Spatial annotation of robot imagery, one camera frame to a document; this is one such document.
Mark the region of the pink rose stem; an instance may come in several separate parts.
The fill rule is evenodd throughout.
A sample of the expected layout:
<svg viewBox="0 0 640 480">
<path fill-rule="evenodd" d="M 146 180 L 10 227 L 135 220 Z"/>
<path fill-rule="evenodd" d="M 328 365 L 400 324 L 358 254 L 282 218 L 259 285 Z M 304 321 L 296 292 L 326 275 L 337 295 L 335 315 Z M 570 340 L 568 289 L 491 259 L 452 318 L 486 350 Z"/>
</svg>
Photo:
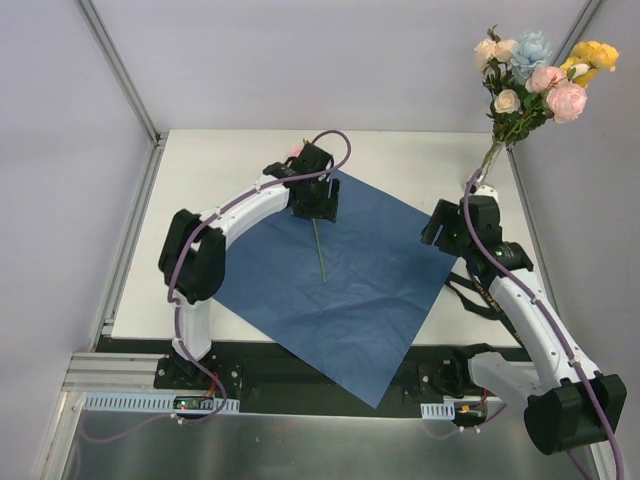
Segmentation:
<svg viewBox="0 0 640 480">
<path fill-rule="evenodd" d="M 588 100 L 582 80 L 590 68 L 576 64 L 563 69 L 537 69 L 524 85 L 503 88 L 493 100 L 493 136 L 513 145 L 527 138 L 547 121 L 564 124 L 576 120 Z"/>
<path fill-rule="evenodd" d="M 301 154 L 303 147 L 306 146 L 308 143 L 309 143 L 308 140 L 303 139 L 302 143 L 299 146 L 296 146 L 291 150 L 290 156 L 291 157 L 298 157 Z M 326 268 L 325 268 L 325 262 L 324 262 L 324 258 L 323 258 L 321 242 L 320 242 L 319 227 L 318 227 L 318 224 L 317 224 L 317 220 L 315 218 L 312 218 L 311 222 L 312 222 L 313 231 L 314 231 L 314 237 L 315 237 L 315 243 L 316 243 L 316 248 L 317 248 L 317 253 L 318 253 L 318 260 L 319 260 L 319 267 L 320 267 L 321 277 L 322 277 L 322 281 L 324 283 L 326 283 L 327 282 L 327 274 L 326 274 Z"/>
</svg>

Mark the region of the black ribbon gold lettering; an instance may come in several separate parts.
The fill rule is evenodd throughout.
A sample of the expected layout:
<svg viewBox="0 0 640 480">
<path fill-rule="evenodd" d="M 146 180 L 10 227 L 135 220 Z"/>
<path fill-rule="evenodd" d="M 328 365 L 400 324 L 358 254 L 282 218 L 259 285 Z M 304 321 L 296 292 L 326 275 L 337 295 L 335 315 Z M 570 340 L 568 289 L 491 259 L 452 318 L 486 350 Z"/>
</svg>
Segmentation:
<svg viewBox="0 0 640 480">
<path fill-rule="evenodd" d="M 500 322 L 516 342 L 522 348 L 525 348 L 522 337 L 506 315 L 506 312 L 499 306 L 489 291 L 485 289 L 475 277 L 471 276 L 470 278 L 466 278 L 455 272 L 451 272 L 445 281 L 445 285 L 457 295 L 466 311 L 479 315 L 485 320 Z M 480 305 L 473 302 L 462 293 L 460 290 L 461 287 L 478 293 L 484 304 Z"/>
</svg>

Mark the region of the blue wrapping paper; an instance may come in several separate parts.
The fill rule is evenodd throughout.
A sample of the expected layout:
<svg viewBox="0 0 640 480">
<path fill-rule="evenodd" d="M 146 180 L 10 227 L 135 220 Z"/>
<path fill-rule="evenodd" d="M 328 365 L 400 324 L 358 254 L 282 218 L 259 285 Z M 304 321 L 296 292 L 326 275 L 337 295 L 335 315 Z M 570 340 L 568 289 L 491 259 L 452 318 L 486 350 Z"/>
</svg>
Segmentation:
<svg viewBox="0 0 640 480">
<path fill-rule="evenodd" d="M 217 301 L 369 406 L 429 315 L 455 260 L 423 244 L 428 216 L 341 174 L 335 223 L 269 216 L 228 249 Z"/>
</svg>

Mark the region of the blue flower bunch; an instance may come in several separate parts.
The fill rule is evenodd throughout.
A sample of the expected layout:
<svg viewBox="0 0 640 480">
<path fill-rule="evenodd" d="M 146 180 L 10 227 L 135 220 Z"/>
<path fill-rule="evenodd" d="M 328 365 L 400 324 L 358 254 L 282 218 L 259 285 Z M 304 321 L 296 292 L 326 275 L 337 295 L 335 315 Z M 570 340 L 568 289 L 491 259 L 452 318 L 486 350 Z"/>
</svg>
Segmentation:
<svg viewBox="0 0 640 480">
<path fill-rule="evenodd" d="M 541 31 L 528 30 L 517 39 L 509 61 L 517 83 L 524 85 L 533 72 L 549 64 L 550 43 Z"/>
</svg>

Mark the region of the yellow flower bunch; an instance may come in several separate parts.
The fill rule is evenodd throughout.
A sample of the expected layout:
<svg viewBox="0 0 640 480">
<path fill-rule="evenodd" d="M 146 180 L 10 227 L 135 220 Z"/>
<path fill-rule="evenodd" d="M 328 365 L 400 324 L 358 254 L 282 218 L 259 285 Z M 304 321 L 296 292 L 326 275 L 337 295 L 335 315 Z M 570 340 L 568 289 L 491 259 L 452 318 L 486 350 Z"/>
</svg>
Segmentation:
<svg viewBox="0 0 640 480">
<path fill-rule="evenodd" d="M 601 71 L 613 72 L 616 69 L 619 55 L 615 47 L 606 43 L 579 42 L 572 48 L 561 69 L 572 82 L 587 88 Z"/>
</svg>

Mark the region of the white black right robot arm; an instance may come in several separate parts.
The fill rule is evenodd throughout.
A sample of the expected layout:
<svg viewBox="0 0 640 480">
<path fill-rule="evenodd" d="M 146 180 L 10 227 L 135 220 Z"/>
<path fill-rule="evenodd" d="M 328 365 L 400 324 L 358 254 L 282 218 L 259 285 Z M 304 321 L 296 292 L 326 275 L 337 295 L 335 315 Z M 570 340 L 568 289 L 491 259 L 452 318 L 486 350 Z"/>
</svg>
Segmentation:
<svg viewBox="0 0 640 480">
<path fill-rule="evenodd" d="M 584 353 L 551 306 L 523 247 L 503 240 L 496 194 L 439 200 L 421 241 L 464 260 L 536 371 L 528 375 L 488 344 L 475 344 L 455 352 L 452 387 L 466 395 L 479 388 L 495 394 L 522 415 L 529 438 L 545 455 L 613 444 L 626 386 Z"/>
</svg>

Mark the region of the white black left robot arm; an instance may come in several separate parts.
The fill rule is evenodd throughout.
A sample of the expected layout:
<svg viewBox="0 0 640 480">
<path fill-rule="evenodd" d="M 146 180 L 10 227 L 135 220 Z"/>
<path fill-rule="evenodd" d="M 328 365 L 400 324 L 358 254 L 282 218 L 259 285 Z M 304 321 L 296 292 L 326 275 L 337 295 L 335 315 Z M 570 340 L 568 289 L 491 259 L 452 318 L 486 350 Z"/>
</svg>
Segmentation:
<svg viewBox="0 0 640 480">
<path fill-rule="evenodd" d="M 204 387 L 211 365 L 210 309 L 225 278 L 229 247 L 267 217 L 289 209 L 306 220 L 335 222 L 341 182 L 332 174 L 346 162 L 306 142 L 284 162 L 267 165 L 254 184 L 227 203 L 172 218 L 158 260 L 174 307 L 172 349 L 176 375 L 188 388 Z"/>
</svg>

